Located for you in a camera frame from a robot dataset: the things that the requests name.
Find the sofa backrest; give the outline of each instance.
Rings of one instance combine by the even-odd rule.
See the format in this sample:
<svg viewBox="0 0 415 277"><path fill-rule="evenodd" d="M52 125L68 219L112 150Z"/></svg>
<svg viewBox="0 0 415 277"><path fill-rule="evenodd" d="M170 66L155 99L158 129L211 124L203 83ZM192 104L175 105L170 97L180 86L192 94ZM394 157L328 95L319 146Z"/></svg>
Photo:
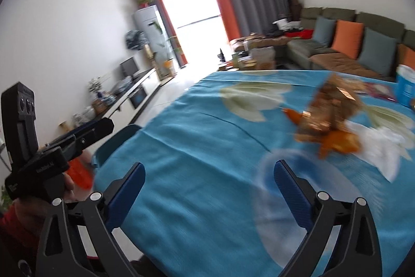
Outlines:
<svg viewBox="0 0 415 277"><path fill-rule="evenodd" d="M398 21L376 14L361 12L357 15L356 22L363 23L366 27L388 37L395 38L398 43L402 42L405 25Z"/></svg>
<svg viewBox="0 0 415 277"><path fill-rule="evenodd" d="M415 50L415 31L406 30L403 36L402 44Z"/></svg>
<svg viewBox="0 0 415 277"><path fill-rule="evenodd" d="M325 8L321 15L328 19L340 19L342 21L354 21L356 10Z"/></svg>
<svg viewBox="0 0 415 277"><path fill-rule="evenodd" d="M313 30L317 17L322 10L323 8L303 8L301 10L301 26L305 29Z"/></svg>

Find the human hand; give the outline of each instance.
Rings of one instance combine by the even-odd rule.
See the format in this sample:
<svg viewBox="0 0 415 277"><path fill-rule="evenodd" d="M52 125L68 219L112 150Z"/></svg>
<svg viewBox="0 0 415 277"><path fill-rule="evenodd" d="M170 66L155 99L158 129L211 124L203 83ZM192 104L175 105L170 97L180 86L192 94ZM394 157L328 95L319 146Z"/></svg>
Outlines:
<svg viewBox="0 0 415 277"><path fill-rule="evenodd" d="M75 185L67 173L64 173L64 177L65 193L63 200L73 202L75 201L75 194L73 193ZM26 196L24 198L17 198L14 201L14 206L17 219L24 228L39 237L50 204L40 198Z"/></svg>

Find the monitor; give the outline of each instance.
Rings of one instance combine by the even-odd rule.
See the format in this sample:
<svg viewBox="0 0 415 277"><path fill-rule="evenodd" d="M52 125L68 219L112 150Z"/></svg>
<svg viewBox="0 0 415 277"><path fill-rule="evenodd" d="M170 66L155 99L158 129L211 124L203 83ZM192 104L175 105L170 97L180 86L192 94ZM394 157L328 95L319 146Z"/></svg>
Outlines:
<svg viewBox="0 0 415 277"><path fill-rule="evenodd" d="M128 76L134 77L134 75L139 70L137 63L134 60L134 57L131 57L130 59L127 59L126 61L122 62L120 66L121 66L121 71L125 77L128 77Z"/></svg>

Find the brown snack bag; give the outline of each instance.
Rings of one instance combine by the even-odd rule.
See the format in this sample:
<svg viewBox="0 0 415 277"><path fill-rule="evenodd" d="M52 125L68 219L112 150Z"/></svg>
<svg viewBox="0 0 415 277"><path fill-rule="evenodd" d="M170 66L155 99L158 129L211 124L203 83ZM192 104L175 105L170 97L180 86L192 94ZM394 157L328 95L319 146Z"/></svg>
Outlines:
<svg viewBox="0 0 415 277"><path fill-rule="evenodd" d="M303 112L295 140L318 142L333 130L345 130L344 121L362 108L356 93L333 73Z"/></svg>

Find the chair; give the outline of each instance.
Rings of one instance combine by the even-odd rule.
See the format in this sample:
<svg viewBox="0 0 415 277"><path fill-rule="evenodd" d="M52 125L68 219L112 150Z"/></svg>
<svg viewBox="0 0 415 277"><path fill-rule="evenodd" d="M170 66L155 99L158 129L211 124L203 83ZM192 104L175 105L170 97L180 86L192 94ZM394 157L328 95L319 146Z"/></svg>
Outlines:
<svg viewBox="0 0 415 277"><path fill-rule="evenodd" d="M135 135L140 129L141 127L136 124L130 124L124 127L97 149L92 156L91 164L95 168L100 168L118 147Z"/></svg>

